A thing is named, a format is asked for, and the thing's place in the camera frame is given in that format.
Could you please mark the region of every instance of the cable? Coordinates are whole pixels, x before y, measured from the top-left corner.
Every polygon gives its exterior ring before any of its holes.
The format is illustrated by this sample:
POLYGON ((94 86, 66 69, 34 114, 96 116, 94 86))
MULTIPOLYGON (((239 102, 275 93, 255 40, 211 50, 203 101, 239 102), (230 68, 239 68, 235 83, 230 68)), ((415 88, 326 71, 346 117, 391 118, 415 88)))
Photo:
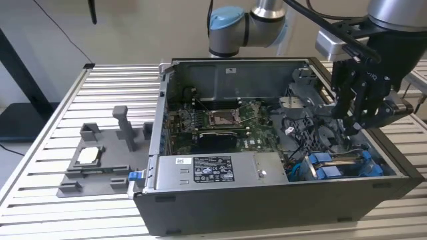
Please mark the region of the cable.
POLYGON ((315 117, 331 118, 331 119, 334 118, 334 117, 333 117, 333 116, 330 116, 330 115, 321 115, 321 114, 317 114, 317 115, 315 115, 315 117))
POLYGON ((331 125, 323 125, 322 127, 325 127, 325 128, 327 128, 331 132, 333 132, 333 134, 334 134, 334 136, 335 136, 335 138, 337 138, 337 141, 339 142, 339 144, 342 145, 342 144, 345 144, 345 138, 343 138, 343 136, 339 134, 339 132, 331 127, 331 125))
POLYGON ((267 113, 273 112, 273 111, 277 111, 282 108, 281 104, 273 104, 267 107, 267 113))
POLYGON ((303 16, 306 16, 315 24, 318 24, 326 31, 335 35, 351 50, 357 50, 366 58, 371 58, 375 62, 382 62, 382 56, 370 47, 355 40, 346 32, 342 32, 327 20, 325 20, 315 12, 307 9, 295 0, 283 0, 285 3, 295 9, 303 16))
POLYGON ((413 85, 413 84, 407 85, 407 88, 406 88, 406 91, 405 91, 405 94, 403 94, 402 99, 406 99, 411 85, 413 85))
POLYGON ((213 10, 214 10, 214 0, 211 0, 211 3, 209 5, 209 11, 207 11, 207 37, 211 37, 213 10))
POLYGON ((418 114, 418 113, 419 113, 421 107, 422 107, 422 103, 419 103, 419 104, 417 105, 417 108, 415 108, 414 114, 418 114))
POLYGON ((287 124, 287 121, 291 121, 291 122, 298 122, 298 121, 302 121, 302 120, 315 120, 315 119, 318 119, 318 117, 323 117, 323 118, 333 118, 333 116, 329 116, 329 115, 315 115, 314 117, 302 117, 302 118, 298 118, 298 119, 294 119, 294 118, 291 118, 291 117, 285 117, 283 119, 282 119, 282 128, 286 128, 286 129, 289 129, 289 127, 286 126, 287 124))
POLYGON ((201 103, 202 107, 205 107, 205 109, 206 109, 207 111, 210 111, 210 109, 209 109, 207 106, 201 102, 201 100, 199 100, 198 98, 194 98, 194 99, 201 103))
POLYGON ((290 178, 293 179, 293 182, 295 182, 297 181, 297 176, 295 176, 295 174, 297 174, 297 171, 299 170, 299 168, 302 167, 302 164, 299 163, 299 164, 297 164, 295 166, 294 166, 294 168, 293 168, 293 172, 291 172, 291 175, 290 175, 290 178))
POLYGON ((39 8, 42 9, 42 11, 44 12, 46 16, 51 19, 51 21, 55 23, 56 27, 59 28, 59 30, 62 31, 62 33, 66 35, 68 41, 71 42, 71 44, 75 46, 75 48, 80 51, 80 53, 86 56, 87 60, 90 61, 90 63, 92 64, 92 60, 88 57, 88 55, 83 52, 83 50, 78 47, 78 45, 74 43, 72 39, 70 38, 70 36, 67 35, 66 31, 63 30, 63 28, 60 27, 60 25, 56 23, 56 21, 54 20, 54 18, 50 16, 50 14, 47 13, 47 11, 44 10, 44 8, 40 6, 39 2, 36 0, 32 0, 35 2, 35 4, 39 6, 39 8))
POLYGON ((326 149, 331 152, 331 154, 335 154, 337 152, 333 150, 333 148, 326 144, 326 142, 323 141, 323 138, 321 137, 321 131, 319 131, 321 127, 319 124, 315 123, 314 124, 314 134, 318 138, 319 143, 326 147, 326 149))
POLYGON ((293 157, 295 156, 295 154, 303 149, 305 145, 301 145, 298 147, 298 149, 295 150, 295 152, 293 153, 293 155, 289 157, 289 159, 293 159, 293 157))
POLYGON ((11 149, 7 149, 7 147, 6 146, 3 146, 2 144, 0 144, 0 148, 3 148, 6 151, 8 151, 8 152, 11 152, 11 153, 14 153, 14 154, 18 154, 18 155, 20 155, 20 156, 26 156, 24 154, 22 154, 20 152, 18 152, 18 151, 14 151, 14 150, 11 150, 11 149))
POLYGON ((359 16, 331 16, 331 15, 327 15, 327 14, 323 14, 321 12, 318 12, 315 9, 314 9, 314 6, 313 6, 313 1, 311 0, 307 0, 307 7, 309 9, 315 13, 318 14, 322 18, 325 19, 330 19, 330 20, 338 20, 338 21, 346 21, 346 20, 353 20, 353 19, 358 19, 361 18, 359 16))
POLYGON ((351 154, 351 153, 354 153, 354 152, 359 152, 359 151, 365 151, 365 149, 358 148, 358 149, 350 150, 349 152, 331 153, 330 155, 333 155, 333 156, 337 156, 337 155, 346 155, 346 154, 351 154))

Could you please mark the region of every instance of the slatted metal surface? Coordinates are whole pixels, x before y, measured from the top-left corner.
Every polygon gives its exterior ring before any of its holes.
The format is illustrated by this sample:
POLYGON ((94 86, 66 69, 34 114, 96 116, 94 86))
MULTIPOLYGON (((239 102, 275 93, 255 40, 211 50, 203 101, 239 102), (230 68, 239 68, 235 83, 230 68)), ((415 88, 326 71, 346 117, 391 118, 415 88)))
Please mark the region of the slatted metal surface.
POLYGON ((422 75, 425 77, 425 82, 427 85, 427 60, 422 60, 418 64, 418 67, 415 68, 415 73, 422 75))
MULTIPOLYGON (((427 73, 427 62, 418 69, 427 73)), ((149 235, 127 195, 58 198, 58 187, 80 141, 83 123, 118 129, 117 105, 130 107, 135 127, 154 121, 159 66, 98 66, 79 77, 48 127, 30 150, 2 194, 0 238, 155 239, 149 235)), ((427 177, 427 126, 410 116, 383 129, 427 177)), ((403 199, 387 201, 358 223, 218 233, 190 239, 427 239, 427 182, 403 199)))

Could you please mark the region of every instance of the motherboard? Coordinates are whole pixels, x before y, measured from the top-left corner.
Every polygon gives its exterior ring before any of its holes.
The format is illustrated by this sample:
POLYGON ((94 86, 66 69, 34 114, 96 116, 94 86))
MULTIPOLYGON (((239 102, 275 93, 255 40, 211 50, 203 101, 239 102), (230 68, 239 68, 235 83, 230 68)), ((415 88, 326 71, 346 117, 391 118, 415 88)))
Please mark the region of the motherboard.
POLYGON ((219 107, 198 101, 170 112, 173 155, 285 151, 262 101, 213 108, 219 107))

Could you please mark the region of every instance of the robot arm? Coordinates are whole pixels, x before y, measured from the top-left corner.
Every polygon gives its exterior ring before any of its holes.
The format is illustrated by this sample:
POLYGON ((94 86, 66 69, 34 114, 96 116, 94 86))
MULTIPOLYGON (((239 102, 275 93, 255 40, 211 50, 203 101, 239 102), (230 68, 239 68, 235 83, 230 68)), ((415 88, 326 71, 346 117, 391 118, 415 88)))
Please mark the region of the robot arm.
MULTIPOLYGON (((333 116, 343 120, 346 134, 385 127, 413 114, 414 108, 398 92, 427 49, 427 0, 373 0, 369 16, 334 24, 295 0, 283 2, 322 27, 317 49, 334 62, 333 116)), ((242 9, 227 14, 215 11, 211 53, 234 57, 241 47, 269 47, 281 42, 287 32, 283 2, 259 0, 251 13, 242 9)))

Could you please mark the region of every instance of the metal panel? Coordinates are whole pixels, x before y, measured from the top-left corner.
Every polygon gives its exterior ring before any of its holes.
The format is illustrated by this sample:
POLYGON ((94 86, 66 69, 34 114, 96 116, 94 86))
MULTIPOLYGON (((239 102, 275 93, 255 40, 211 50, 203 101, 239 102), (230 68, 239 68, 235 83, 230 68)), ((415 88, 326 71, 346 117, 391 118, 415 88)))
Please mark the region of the metal panel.
MULTIPOLYGON (((418 73, 426 76, 427 62, 421 62, 421 66, 418 73)), ((145 121, 154 120, 158 102, 143 98, 142 90, 158 89, 158 68, 157 65, 102 65, 96 66, 86 82, 76 82, 58 112, 60 117, 50 122, 51 127, 42 134, 40 143, 23 160, 28 163, 23 164, 20 177, 15 176, 18 182, 11 186, 0 207, 3 240, 155 240, 126 194, 58 198, 56 187, 76 151, 83 123, 95 121, 102 123, 100 129, 118 129, 111 113, 119 105, 129 106, 130 120, 137 128, 143 127, 145 121)), ((417 116, 410 116, 383 131, 427 177, 427 127, 423 122, 417 116)), ((194 239, 201 237, 210 240, 426 240, 427 182, 403 199, 383 202, 358 223, 207 234, 194 239)))

